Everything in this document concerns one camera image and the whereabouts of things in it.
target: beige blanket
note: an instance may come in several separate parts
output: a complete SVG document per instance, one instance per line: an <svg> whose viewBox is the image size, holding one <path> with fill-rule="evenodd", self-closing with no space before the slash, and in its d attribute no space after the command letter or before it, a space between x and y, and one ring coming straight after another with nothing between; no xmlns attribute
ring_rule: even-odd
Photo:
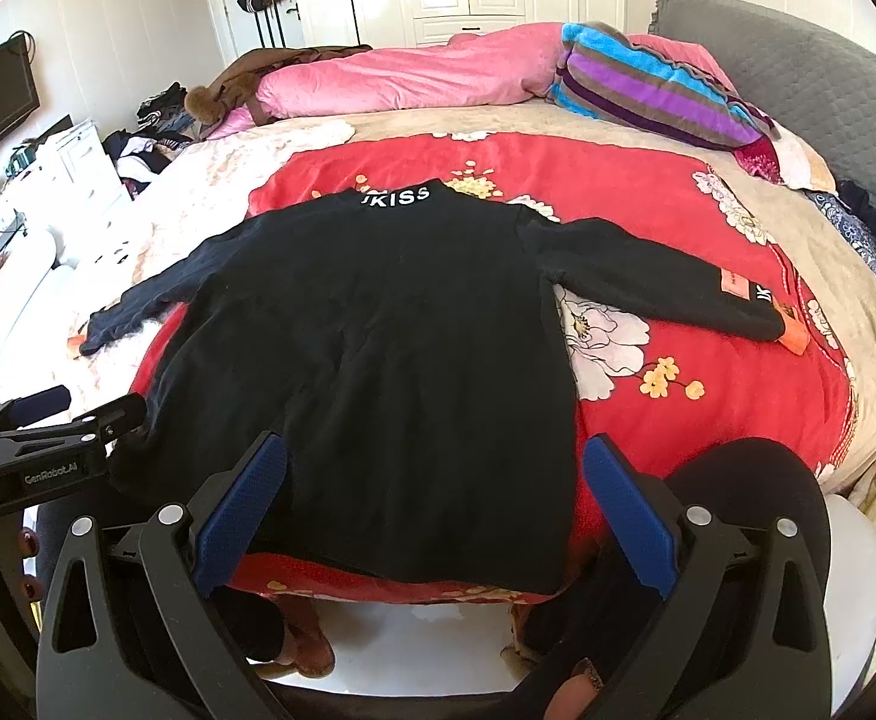
<svg viewBox="0 0 876 720"><path fill-rule="evenodd" d="M291 119L190 148L142 196L139 228L148 214L153 230L142 235L127 277L96 275L81 280L80 305L72 325L88 312L118 298L120 289L157 274L206 237L223 232L241 215L249 189L263 183L294 151L353 140L370 141L427 132L523 132L557 135L593 143L655 148L709 163L737 198L781 245L811 287L854 369L857 421L847 459L829 478L833 491L857 477L876 457L876 276L819 210L804 196L747 175L734 156L692 146L617 124L598 122L540 100L509 106L440 108L359 114L323 119ZM192 217L200 217L196 224ZM79 269L91 271L85 265ZM120 289L118 282L124 281ZM72 388L74 412L127 391L134 369L158 328L156 322L106 347L89 360L62 359L56 381ZM800 394L780 392L801 408Z"/></svg>

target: black pants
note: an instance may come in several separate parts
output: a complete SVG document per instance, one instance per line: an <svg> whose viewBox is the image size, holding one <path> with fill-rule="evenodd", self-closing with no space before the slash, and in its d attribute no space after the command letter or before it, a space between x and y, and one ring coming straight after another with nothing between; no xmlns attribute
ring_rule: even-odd
<svg viewBox="0 0 876 720"><path fill-rule="evenodd" d="M814 474L787 447L765 439L720 445L689 461L666 481L684 505L704 506L723 522L766 529L777 517L794 520L824 593L830 562L828 512ZM70 523L82 514L93 514L108 526L141 522L152 513L135 509L106 485L44 504L38 510L38 532L43 540L38 558L40 578L48 581ZM716 604L734 614L743 594L739 590L732 586L723 591ZM281 613L259 596L219 589L212 603L246 653L263 647L264 640L281 641ZM541 720L555 690L583 658L589 658L607 682L661 603L657 590L638 583L622 552L603 550L598 562L569 590L531 615L526 641L548 655L483 720ZM705 655L696 664L697 670L686 673L689 689L695 682L708 680L713 653L722 646L724 621L721 614L713 616L715 624L710 624L702 637Z"/></svg>
<svg viewBox="0 0 876 720"><path fill-rule="evenodd" d="M38 507L36 532L41 552L36 558L38 579L48 589L68 529L78 517L89 514L102 528L147 521L154 512L129 500L107 481L100 480L81 490ZM245 658L273 661L284 645L284 617L271 602L253 593L230 587L211 592L211 605L218 612Z"/></svg>

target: clothing label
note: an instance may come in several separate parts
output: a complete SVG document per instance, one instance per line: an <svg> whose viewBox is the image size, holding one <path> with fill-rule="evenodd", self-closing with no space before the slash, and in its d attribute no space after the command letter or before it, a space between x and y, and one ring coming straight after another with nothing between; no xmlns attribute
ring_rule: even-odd
<svg viewBox="0 0 876 720"><path fill-rule="evenodd" d="M778 338L785 349L792 354L797 354L799 357L804 354L805 349L811 341L811 333L808 329L795 317L795 309L791 306L782 306L777 300L772 300L772 305L775 310L782 316L785 321L785 332Z"/></svg>
<svg viewBox="0 0 876 720"><path fill-rule="evenodd" d="M733 274L732 271L721 269L721 291L729 293L729 295L737 295L738 298L750 300L748 289L751 286L748 279L738 274Z"/></svg>
<svg viewBox="0 0 876 720"><path fill-rule="evenodd" d="M369 208L394 208L396 205L411 205L413 202L427 199L431 192L427 187L418 187L414 189L405 189L401 191L392 191L391 193L373 193L368 191L361 199L362 205L367 205Z"/></svg>

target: red floral blanket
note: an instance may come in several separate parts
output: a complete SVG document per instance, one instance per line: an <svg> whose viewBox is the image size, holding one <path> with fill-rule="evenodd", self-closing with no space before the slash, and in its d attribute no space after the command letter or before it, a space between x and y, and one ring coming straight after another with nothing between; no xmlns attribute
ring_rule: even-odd
<svg viewBox="0 0 876 720"><path fill-rule="evenodd" d="M556 290L578 384L579 450L608 433L640 471L665 476L740 437L782 442L813 470L843 460L853 429L847 361L808 286L756 218L704 162L663 151L517 133L417 135L296 154L249 198L249 213L348 188L397 189L435 176L492 202L521 202L555 220L603 217L770 288L811 333L798 356L710 330L644 320ZM142 361L147 389L185 307ZM502 522L521 538L534 522ZM602 520L579 479L566 555L569 581L595 552ZM353 601L433 603L541 597L457 581L400 584L280 555L244 557L233 586Z"/></svg>

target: black sweater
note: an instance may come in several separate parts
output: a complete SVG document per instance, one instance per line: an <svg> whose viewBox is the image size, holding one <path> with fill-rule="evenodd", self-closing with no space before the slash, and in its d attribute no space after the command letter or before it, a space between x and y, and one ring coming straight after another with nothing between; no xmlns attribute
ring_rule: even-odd
<svg viewBox="0 0 876 720"><path fill-rule="evenodd" d="M552 285L759 341L750 285L600 218L552 223L433 180L250 218L89 323L91 353L189 301L112 456L115 485L187 501L257 434L289 474L253 549L395 581L559 589L576 392Z"/></svg>

